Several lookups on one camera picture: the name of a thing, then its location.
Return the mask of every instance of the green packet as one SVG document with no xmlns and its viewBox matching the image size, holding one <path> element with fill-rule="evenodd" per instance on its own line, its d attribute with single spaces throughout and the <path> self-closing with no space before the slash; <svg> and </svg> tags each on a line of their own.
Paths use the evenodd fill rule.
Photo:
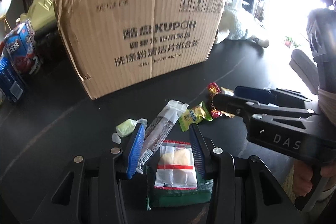
<svg viewBox="0 0 336 224">
<path fill-rule="evenodd" d="M 187 109 L 181 117 L 179 117 L 178 122 L 182 131 L 187 131 L 189 126 L 192 123 L 198 124 L 202 120 L 212 121 L 212 117 L 207 110 L 204 101 L 202 101 L 199 105 L 193 107 L 192 109 Z"/>
<path fill-rule="evenodd" d="M 154 188 L 156 172 L 146 166 L 147 210 L 156 207 L 179 207 L 210 202 L 213 180 L 203 180 L 196 171 L 197 189 L 165 190 Z"/>
</svg>

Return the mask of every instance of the stuffed animal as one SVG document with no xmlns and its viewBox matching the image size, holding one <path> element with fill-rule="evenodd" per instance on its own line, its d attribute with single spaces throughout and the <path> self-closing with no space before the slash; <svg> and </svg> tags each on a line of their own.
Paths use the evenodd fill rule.
<svg viewBox="0 0 336 224">
<path fill-rule="evenodd" d="M 215 44 L 223 39 L 246 40 L 252 39 L 258 45 L 267 48 L 268 40 L 261 40 L 255 36 L 260 21 L 254 18 L 242 7 L 243 0 L 233 0 L 224 7 L 224 11 L 219 23 L 218 32 L 221 34 L 220 41 L 216 38 Z"/>
</svg>

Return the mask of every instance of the silver rivet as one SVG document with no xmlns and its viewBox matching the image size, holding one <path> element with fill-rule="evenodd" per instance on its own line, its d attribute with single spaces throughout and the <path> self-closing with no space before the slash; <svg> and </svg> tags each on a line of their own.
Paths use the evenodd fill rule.
<svg viewBox="0 0 336 224">
<path fill-rule="evenodd" d="M 83 161 L 83 157 L 82 156 L 77 156 L 73 159 L 73 161 L 78 164 L 78 163 Z"/>
<path fill-rule="evenodd" d="M 215 154 L 221 154 L 223 153 L 223 149 L 219 148 L 219 147 L 215 147 L 213 150 L 212 150 Z"/>
<path fill-rule="evenodd" d="M 251 156 L 251 161 L 258 162 L 258 161 L 260 161 L 260 158 L 258 156 L 253 155 L 253 156 Z"/>
<path fill-rule="evenodd" d="M 119 154 L 120 153 L 120 148 L 119 147 L 113 147 L 111 149 L 111 153 L 112 154 Z"/>
<path fill-rule="evenodd" d="M 261 119 L 263 116 L 261 114 L 253 114 L 252 117 L 255 119 Z"/>
</svg>

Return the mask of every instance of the brown corrugated cardboard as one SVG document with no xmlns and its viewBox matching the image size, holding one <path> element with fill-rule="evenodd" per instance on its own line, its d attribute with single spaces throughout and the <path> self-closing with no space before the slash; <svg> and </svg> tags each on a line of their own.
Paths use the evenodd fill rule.
<svg viewBox="0 0 336 224">
<path fill-rule="evenodd" d="M 225 0 L 55 0 L 58 29 L 96 99 L 205 61 Z"/>
</svg>

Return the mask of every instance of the human hand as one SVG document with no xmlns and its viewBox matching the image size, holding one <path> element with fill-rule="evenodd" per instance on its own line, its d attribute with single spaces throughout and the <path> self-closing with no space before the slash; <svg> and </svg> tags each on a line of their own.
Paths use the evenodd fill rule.
<svg viewBox="0 0 336 224">
<path fill-rule="evenodd" d="M 324 191 L 331 189 L 336 184 L 336 163 L 321 168 L 321 176 L 330 178 Z M 295 160 L 293 175 L 293 193 L 306 196 L 312 189 L 310 182 L 313 177 L 312 168 L 303 161 Z"/>
</svg>

